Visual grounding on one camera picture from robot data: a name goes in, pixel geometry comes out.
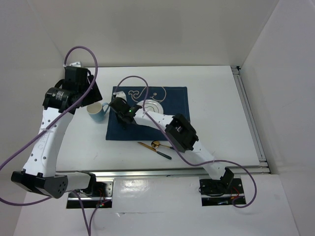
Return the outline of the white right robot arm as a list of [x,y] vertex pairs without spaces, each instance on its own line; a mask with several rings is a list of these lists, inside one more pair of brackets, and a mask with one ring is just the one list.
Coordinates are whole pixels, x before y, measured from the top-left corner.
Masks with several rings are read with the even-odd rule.
[[202,166],[211,179],[218,194],[225,194],[232,186],[234,174],[223,164],[215,162],[214,156],[202,145],[196,130],[182,115],[164,115],[127,104],[124,92],[114,92],[109,107],[123,124],[135,124],[157,129],[167,138],[175,151],[187,152],[196,162],[191,166]]

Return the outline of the blue placemat with whale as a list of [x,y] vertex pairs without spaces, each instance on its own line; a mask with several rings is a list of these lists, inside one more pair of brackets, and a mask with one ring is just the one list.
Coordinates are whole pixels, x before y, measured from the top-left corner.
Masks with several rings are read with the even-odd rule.
[[[113,91],[123,91],[126,94],[128,105],[134,106],[137,102],[144,100],[145,87],[113,87]],[[161,104],[164,115],[182,114],[190,120],[188,90],[186,87],[149,87],[147,99],[155,100]],[[127,124],[123,130],[117,122],[115,113],[110,110],[106,140],[109,141],[165,141],[162,133],[153,128],[135,124]]]

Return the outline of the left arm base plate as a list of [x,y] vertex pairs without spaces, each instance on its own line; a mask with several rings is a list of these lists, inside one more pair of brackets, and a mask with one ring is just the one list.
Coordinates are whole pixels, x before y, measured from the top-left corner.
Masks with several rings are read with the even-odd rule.
[[75,192],[80,196],[84,208],[111,208],[114,180],[97,180],[94,187],[90,190],[76,189]]

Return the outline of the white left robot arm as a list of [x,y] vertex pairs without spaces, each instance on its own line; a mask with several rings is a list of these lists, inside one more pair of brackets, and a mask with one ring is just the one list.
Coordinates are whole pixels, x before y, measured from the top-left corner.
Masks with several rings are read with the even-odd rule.
[[86,196],[97,191],[96,176],[85,171],[66,174],[56,171],[57,157],[65,131],[76,109],[102,99],[97,85],[74,108],[71,107],[88,90],[94,76],[90,70],[67,66],[64,79],[45,94],[40,131],[44,134],[35,141],[32,152],[21,171],[14,171],[11,181],[26,191],[53,198],[65,192],[79,190]]

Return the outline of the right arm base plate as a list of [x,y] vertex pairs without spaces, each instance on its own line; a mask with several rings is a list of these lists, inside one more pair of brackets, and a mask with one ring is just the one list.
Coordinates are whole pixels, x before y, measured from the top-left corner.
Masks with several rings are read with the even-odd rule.
[[198,191],[201,194],[203,207],[227,206],[232,205],[233,201],[235,201],[236,205],[245,205],[247,203],[240,178],[234,178],[231,186],[225,192],[219,189],[217,180],[200,179],[199,184]]

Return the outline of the white plate with dark rim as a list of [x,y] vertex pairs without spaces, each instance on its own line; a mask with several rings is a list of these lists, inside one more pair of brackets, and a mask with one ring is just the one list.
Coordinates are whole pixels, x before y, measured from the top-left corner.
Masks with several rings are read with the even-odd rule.
[[147,99],[145,101],[145,103],[143,103],[144,101],[139,101],[137,102],[137,105],[143,107],[146,111],[152,111],[155,113],[159,113],[159,114],[164,114],[164,110],[163,107],[161,106],[161,104],[155,100],[151,100],[151,99]]

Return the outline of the gold fork green handle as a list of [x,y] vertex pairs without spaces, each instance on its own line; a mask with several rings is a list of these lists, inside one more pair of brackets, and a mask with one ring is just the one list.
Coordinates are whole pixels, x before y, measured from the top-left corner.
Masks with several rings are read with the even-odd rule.
[[120,125],[121,125],[123,130],[126,130],[127,124],[124,121],[120,122]]

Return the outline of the light blue mug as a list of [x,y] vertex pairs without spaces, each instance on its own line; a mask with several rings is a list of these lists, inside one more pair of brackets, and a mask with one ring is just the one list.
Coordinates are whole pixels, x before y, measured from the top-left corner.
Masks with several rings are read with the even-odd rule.
[[95,122],[103,122],[105,120],[105,114],[107,113],[108,109],[108,103],[95,102],[87,106],[87,112],[92,120]]

